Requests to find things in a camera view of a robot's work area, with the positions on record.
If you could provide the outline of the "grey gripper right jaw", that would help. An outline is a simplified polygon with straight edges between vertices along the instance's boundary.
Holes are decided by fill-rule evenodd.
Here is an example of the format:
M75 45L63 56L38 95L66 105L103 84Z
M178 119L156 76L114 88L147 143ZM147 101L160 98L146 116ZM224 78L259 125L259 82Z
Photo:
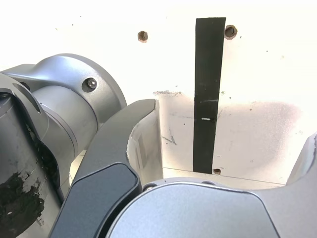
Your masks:
M118 215L109 238L314 238L317 137L310 136L282 187L237 190L204 183L156 186Z

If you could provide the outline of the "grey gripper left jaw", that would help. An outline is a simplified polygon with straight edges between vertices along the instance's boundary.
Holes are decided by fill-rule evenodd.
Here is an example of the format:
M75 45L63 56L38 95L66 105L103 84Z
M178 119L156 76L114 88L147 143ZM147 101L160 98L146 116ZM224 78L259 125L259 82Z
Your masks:
M159 102L136 101L98 130L79 166L52 238L103 238L143 187L162 179Z

